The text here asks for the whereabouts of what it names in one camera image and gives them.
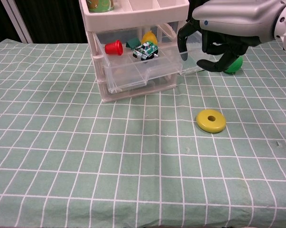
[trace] toy car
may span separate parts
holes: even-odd
[[[157,57],[158,47],[154,43],[147,41],[133,50],[133,57],[141,57],[141,60],[148,60]]]

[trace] red toy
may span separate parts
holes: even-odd
[[[117,40],[114,43],[106,44],[105,45],[105,52],[108,55],[119,55],[123,54],[123,46],[122,43]]]

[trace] plastic storage organizer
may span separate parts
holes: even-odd
[[[177,76],[201,70],[196,61],[202,52],[201,34],[188,38],[188,59],[177,48],[177,32],[185,24],[188,0],[115,0],[114,10],[90,13],[86,0],[79,0],[86,36],[103,102],[150,94],[176,87]],[[134,58],[126,42],[152,31],[158,40],[158,57]],[[121,41],[123,54],[107,55],[105,45]]]

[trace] white grid line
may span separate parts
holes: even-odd
[[[176,125],[176,140],[177,140],[177,150],[179,155],[179,168],[180,168],[180,177],[181,177],[181,187],[182,187],[182,201],[183,201],[183,217],[182,217],[182,226],[184,226],[185,223],[185,193],[184,193],[184,184],[183,184],[183,171],[182,171],[182,161],[181,161],[181,152],[180,152],[180,141],[179,141],[179,128],[177,124],[177,111],[175,107],[175,125]]]
[[[27,63],[27,64],[31,64],[31,63],[29,63],[29,62],[25,62],[25,61],[21,61],[21,62],[14,62],[14,63]],[[36,63],[36,65],[53,65],[53,63]],[[81,67],[83,67],[83,66],[89,66],[89,65],[86,65],[86,64],[68,64],[69,66],[81,66]]]
[[[162,105],[162,93],[159,92],[159,107]],[[159,196],[160,196],[160,204],[159,204],[159,218],[158,218],[158,226],[162,225],[162,121],[161,121],[161,108],[159,108],[159,138],[158,138],[158,153],[159,153]]]
[[[132,100],[132,98],[129,99],[127,121],[126,121],[125,132],[124,132],[124,141],[123,141],[122,153],[120,154],[119,174],[118,174],[118,180],[116,182],[116,188],[115,188],[115,192],[114,192],[112,228],[115,227],[115,202],[116,202],[116,197],[118,195],[118,188],[119,188],[119,181],[120,181],[120,170],[122,168],[122,163],[123,163],[123,154],[124,154],[124,149],[125,149],[125,142],[126,142],[126,135],[127,135],[127,128],[128,128],[128,119],[129,119],[129,114],[130,114],[131,100]]]
[[[222,112],[222,108],[221,108],[221,103],[220,103],[220,101],[218,101],[218,104],[219,104],[219,108],[220,108],[220,110],[221,110],[221,112]],[[227,131],[229,137],[231,137],[231,134],[230,134],[230,132],[229,132],[228,127],[226,127],[226,131]],[[231,145],[232,145],[233,151],[234,151],[234,153],[235,153],[235,155],[236,155],[237,162],[238,162],[238,164],[239,164],[239,168],[240,168],[241,174],[242,174],[242,176],[243,176],[243,180],[245,181],[245,184],[246,184],[246,186],[247,186],[247,190],[248,190],[248,193],[249,193],[249,196],[250,196],[251,204],[252,204],[252,206],[254,206],[254,200],[253,200],[253,197],[252,197],[252,193],[251,193],[251,190],[250,190],[250,186],[248,185],[247,179],[245,178],[245,175],[244,175],[244,172],[243,172],[243,168],[242,168],[241,163],[240,163],[240,160],[239,160],[239,156],[238,156],[238,154],[237,154],[237,152],[236,152],[236,149],[235,149],[235,146],[234,146],[234,143],[233,143],[232,140],[231,140]],[[227,221],[227,223],[226,223],[226,227],[227,227],[227,225],[228,225],[228,222],[230,221],[230,215],[231,215],[231,211],[230,211],[230,213],[229,213],[229,219],[228,219],[228,221]],[[250,226],[250,224],[252,223],[253,216],[254,216],[254,208],[252,208],[251,218],[250,218],[250,221],[249,221],[248,226]]]
[[[204,100],[204,97],[203,97],[203,91],[202,91],[202,88],[201,88],[201,93],[202,93],[202,100],[203,100],[203,104],[204,104],[204,108],[206,109],[206,104],[205,104],[205,100]],[[213,141],[213,145],[214,145],[214,148],[215,148],[215,152],[216,152],[216,155],[218,156],[218,150],[217,150],[217,147],[216,147],[216,144],[215,144],[215,140],[214,140],[214,136],[213,134],[212,135],[212,141]],[[223,182],[224,182],[224,186],[225,186],[225,190],[226,190],[226,194],[227,194],[227,198],[228,198],[228,203],[229,205],[231,205],[231,200],[230,200],[230,195],[229,195],[229,191],[228,191],[228,187],[227,187],[227,184],[226,184],[226,180],[225,180],[225,177],[224,177],[224,172],[223,172],[223,169],[222,169],[222,166],[221,166],[221,162],[220,162],[220,159],[219,157],[217,158],[218,160],[218,164],[219,164],[219,167],[220,167],[220,170],[221,170],[221,174],[222,174],[222,177],[223,177]],[[229,207],[229,211],[228,211],[228,221],[226,222],[226,225],[225,227],[228,227],[228,222],[230,221],[230,218],[231,218],[231,207]]]
[[[140,189],[141,169],[142,169],[142,154],[143,154],[143,144],[144,144],[145,115],[146,115],[146,95],[144,96],[144,113],[143,113],[144,119],[143,119],[143,125],[142,125],[142,128],[143,128],[142,129],[142,141],[141,141],[141,148],[140,148],[140,154],[139,154],[138,193],[137,193],[137,207],[136,207],[136,215],[135,215],[135,227],[138,227],[138,201],[139,201],[139,189]]]
[[[111,117],[113,117],[113,114],[114,114],[115,104],[116,104],[116,102],[114,102]],[[94,119],[93,126],[92,126],[92,128],[91,128],[91,133],[90,133],[90,135],[92,135],[92,130],[93,130],[93,128],[94,128],[95,120],[96,120],[96,119]],[[89,208],[90,208],[90,209],[89,209],[89,227],[92,227],[92,204],[93,204],[93,201],[94,201],[94,195],[95,195],[95,192],[96,192],[97,182],[98,182],[98,179],[99,179],[99,176],[100,176],[100,173],[101,173],[101,165],[102,165],[102,161],[103,161],[104,154],[105,154],[105,150],[106,150],[106,145],[107,145],[108,136],[109,136],[108,133],[109,133],[110,128],[111,128],[111,123],[112,123],[112,119],[111,119],[111,121],[110,121],[110,123],[109,123],[108,131],[107,131],[107,135],[106,135],[106,140],[105,140],[105,144],[104,144],[104,148],[103,148],[103,151],[102,151],[101,160],[100,160],[100,164],[99,164],[99,168],[98,168],[98,173],[97,173],[97,176],[96,176],[96,179],[95,179],[95,184],[94,184],[94,187],[93,187],[92,198],[91,198],[91,200],[90,200],[90,207],[89,207]]]
[[[98,172],[76,172],[76,171],[55,171],[55,170],[26,170],[26,169],[10,169],[10,168],[2,168],[0,170],[3,171],[27,171],[27,172],[45,172],[45,173],[69,173],[69,174],[93,174],[93,175],[103,175],[103,176],[118,176],[117,173],[98,173]],[[120,174],[123,177],[139,177],[138,174]],[[141,174],[141,177],[160,177],[157,174]],[[162,178],[170,178],[170,179],[179,179],[181,176],[167,176],[162,175]],[[239,177],[189,177],[183,176],[183,179],[193,179],[193,180],[237,180],[237,181],[268,181],[268,182],[285,182],[286,180],[270,180],[270,179],[262,179],[262,178],[239,178]]]
[[[24,197],[25,195],[21,194],[0,194],[0,196],[3,195],[4,197],[14,196],[14,197]],[[28,198],[43,198],[43,199],[62,199],[67,200],[69,197],[64,196],[42,196],[42,195],[26,195]],[[90,201],[91,198],[80,198],[80,197],[71,197],[72,200],[87,200]],[[94,199],[95,201],[108,201],[108,202],[114,202],[114,199]],[[126,202],[126,203],[137,203],[136,200],[126,200],[126,199],[116,199],[116,202]],[[168,204],[168,205],[183,205],[183,203],[179,202],[158,202],[158,201],[138,201],[141,204]],[[216,207],[233,207],[233,208],[258,208],[258,209],[280,209],[280,210],[286,210],[286,207],[275,207],[275,206],[252,206],[252,205],[228,205],[228,204],[216,204],[216,203],[185,203],[186,206],[216,206]]]
[[[47,149],[39,149],[39,148],[25,148],[25,147],[4,147],[4,146],[0,146],[0,148],[3,149],[10,149],[10,148],[15,148],[15,149],[23,149],[23,150],[39,150],[39,151],[47,151]],[[51,149],[51,151],[61,151],[64,152],[66,150],[63,149]],[[82,150],[68,150],[68,152],[83,152]],[[102,153],[101,151],[89,151],[86,150],[86,152],[88,153]],[[106,151],[106,153],[114,153],[114,154],[120,154],[121,152],[111,152],[111,151]],[[124,154],[139,154],[139,153],[131,153],[131,152],[124,152]],[[143,153],[144,155],[155,155],[158,153]],[[178,154],[162,154],[163,156],[178,156]],[[186,154],[186,153],[182,153],[182,156],[187,156],[187,157],[213,157],[213,158],[217,158],[217,156],[214,155],[197,155],[197,154]],[[252,156],[231,156],[231,155],[219,155],[219,158],[243,158],[243,159],[251,159],[251,158],[258,158],[258,159],[279,159],[279,160],[286,160],[286,157],[280,157],[280,158],[275,158],[275,157],[252,157]]]
[[[234,103],[234,101],[233,101],[233,99],[231,99],[231,102],[232,102],[233,106],[236,106],[235,103]],[[240,117],[240,114],[239,114],[238,110],[236,110],[236,112],[237,112],[238,118],[241,120],[241,117]],[[247,134],[247,131],[246,131],[245,127],[244,127],[244,124],[242,123],[241,126],[242,126],[242,128],[243,128],[243,130],[244,130],[246,136],[248,137],[248,134]],[[256,154],[256,152],[255,152],[255,150],[254,150],[254,148],[253,148],[253,146],[252,146],[252,143],[251,143],[251,140],[249,139],[249,137],[248,137],[248,142],[249,142],[249,146],[250,146],[250,148],[252,149],[253,154],[254,154],[254,156],[255,156],[255,158],[256,158],[256,157],[257,157],[257,154]],[[258,160],[257,158],[256,158],[256,160],[257,160],[258,166],[259,166],[259,168],[260,168],[260,170],[261,170],[261,172],[262,172],[262,175],[263,175],[264,179],[265,179],[266,182],[267,182],[267,185],[268,185],[268,187],[269,187],[269,190],[270,190],[270,192],[271,192],[271,194],[272,194],[272,197],[273,197],[274,202],[275,202],[275,206],[277,207],[276,197],[275,197],[275,195],[274,195],[274,193],[273,193],[273,191],[272,191],[272,189],[271,189],[271,186],[270,186],[269,182],[268,182],[267,179],[266,179],[266,176],[265,176],[265,174],[264,174],[264,171],[263,171],[263,169],[262,169],[262,166],[261,166],[259,160]],[[276,216],[277,216],[277,209],[275,209],[273,221],[276,219]]]
[[[65,116],[67,118],[75,118],[74,116]],[[82,119],[104,119],[104,120],[111,120],[110,118],[107,118],[107,117],[80,117]],[[113,120],[127,120],[126,118],[112,118]],[[131,119],[129,118],[129,120],[134,120],[134,121],[138,121],[138,120],[144,120],[144,119]],[[158,119],[147,119],[148,121],[157,121]],[[182,121],[182,122],[188,122],[190,123],[191,121],[190,120],[164,120],[163,122],[175,122],[175,121]],[[228,122],[229,124],[251,124],[251,125],[260,125],[260,124],[265,124],[265,125],[275,125],[275,126],[283,126],[285,125],[286,126],[286,123],[256,123],[256,122]],[[21,130],[20,129],[4,129],[4,128],[0,128],[0,131],[11,131],[11,132],[20,132]],[[56,131],[56,130],[32,130],[32,129],[25,129],[24,130],[25,132],[42,132],[42,133],[53,133],[53,132],[58,132],[58,133],[72,133],[72,131]],[[79,134],[88,134],[87,132],[77,132]],[[110,135],[123,135],[121,133],[109,133]]]
[[[30,130],[28,132],[47,132],[47,131],[35,131],[35,130]],[[58,131],[58,133],[72,133],[72,132],[67,132],[67,131]],[[106,133],[95,133],[96,135],[106,135]],[[123,135],[123,134],[118,134],[118,133],[110,133],[109,135]],[[142,136],[141,134],[127,134],[127,135],[131,135],[131,136]],[[159,134],[145,134],[144,136],[159,136]],[[164,138],[176,138],[176,136],[174,135],[162,135],[161,137],[164,137]],[[180,136],[181,138],[191,138],[192,136]],[[205,139],[209,139],[212,137],[211,136],[196,136],[197,138],[205,138]],[[251,139],[251,140],[265,140],[265,139],[262,139],[262,138],[249,138],[249,137],[215,137],[215,139]],[[276,140],[276,141],[279,141],[279,140],[284,140],[284,139],[281,139],[281,138],[267,138],[267,140]],[[0,148],[11,148],[11,146],[0,146]],[[13,147],[13,148],[18,148],[18,149],[26,149],[27,147]],[[43,148],[37,148],[37,147],[32,147],[32,149],[36,149],[36,150],[44,150]]]
[[[15,102],[15,103],[40,103],[40,102]],[[43,102],[44,104],[62,104],[62,105],[67,105],[69,103],[49,103],[49,102]],[[75,104],[73,103],[72,105],[84,105],[83,103],[78,103],[78,104]],[[87,104],[86,106],[98,106],[98,104]],[[177,106],[177,108],[179,107],[186,107],[186,108],[190,108],[189,106]],[[171,106],[163,106],[162,108],[171,108]],[[249,109],[249,108],[221,108],[222,110],[252,110],[252,111],[265,111],[265,110],[268,110],[268,111],[280,111],[280,109]],[[2,113],[0,115],[14,115],[14,114],[11,114],[11,113]],[[62,115],[46,115],[46,114],[36,114],[36,116],[49,116],[49,117],[62,117]],[[70,117],[70,118],[76,118],[76,116],[73,116],[73,115],[66,115],[65,117]],[[95,116],[83,116],[82,118],[96,118]],[[100,118],[100,119],[111,119],[109,117],[97,117],[97,118]],[[118,118],[118,117],[114,117],[113,119],[117,119],[117,120],[127,120],[127,118]],[[129,120],[143,120],[143,119],[133,119],[133,118],[129,118]],[[146,120],[160,120],[158,118],[153,118],[153,119],[146,119]],[[243,122],[244,124],[257,124],[257,122]],[[274,124],[272,122],[262,122],[261,124]],[[286,123],[276,123],[277,125],[285,125]]]
[[[188,102],[189,105],[191,105],[190,102],[190,97],[189,97],[189,91],[188,91],[188,87],[186,86],[186,90],[187,90],[187,94],[188,94]],[[205,226],[207,225],[207,218],[208,218],[208,197],[207,197],[207,192],[206,192],[206,187],[205,187],[205,181],[204,181],[204,177],[203,177],[203,170],[202,170],[202,165],[201,165],[201,159],[200,159],[200,153],[199,153],[199,147],[198,147],[198,142],[197,142],[197,137],[196,137],[196,133],[195,133],[195,127],[194,127],[194,116],[192,113],[192,109],[190,108],[190,117],[192,120],[192,127],[194,130],[194,141],[195,141],[195,147],[196,147],[196,151],[197,151],[197,157],[198,157],[198,162],[199,162],[199,168],[200,168],[200,172],[201,172],[201,177],[202,177],[202,185],[203,185],[203,191],[204,191],[204,196],[205,196],[205,202],[206,202],[206,211],[205,211]]]

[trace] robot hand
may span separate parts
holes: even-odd
[[[286,51],[286,0],[210,0],[196,9],[194,0],[189,2],[187,23],[177,36],[184,61],[187,38],[196,31],[202,33],[204,53],[223,54],[218,62],[197,62],[210,72],[225,71],[248,47],[274,39],[281,41]]]

